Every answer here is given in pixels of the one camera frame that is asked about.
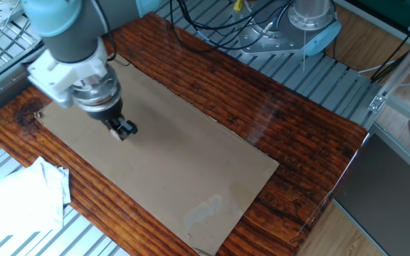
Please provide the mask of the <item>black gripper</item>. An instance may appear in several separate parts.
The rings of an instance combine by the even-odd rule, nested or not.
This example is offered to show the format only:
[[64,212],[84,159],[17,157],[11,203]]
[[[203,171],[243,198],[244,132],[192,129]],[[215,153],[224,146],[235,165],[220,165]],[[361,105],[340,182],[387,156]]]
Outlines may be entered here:
[[107,129],[117,131],[120,140],[125,140],[131,134],[136,134],[138,128],[135,123],[122,117],[123,101],[119,99],[113,105],[87,106],[85,111],[96,120],[105,121]]

